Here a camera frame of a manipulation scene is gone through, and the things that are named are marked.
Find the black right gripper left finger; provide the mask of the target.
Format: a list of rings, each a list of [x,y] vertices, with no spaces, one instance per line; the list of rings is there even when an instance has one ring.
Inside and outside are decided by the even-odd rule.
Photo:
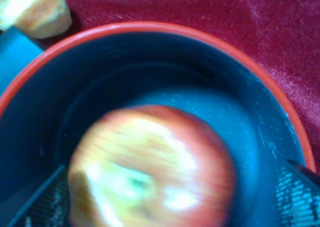
[[[68,227],[67,170],[60,165],[7,224],[8,227]]]

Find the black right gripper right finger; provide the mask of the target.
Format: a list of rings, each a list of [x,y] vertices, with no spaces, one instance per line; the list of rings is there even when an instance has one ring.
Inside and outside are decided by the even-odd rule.
[[[281,227],[320,225],[320,176],[293,160],[280,160],[275,209]]]

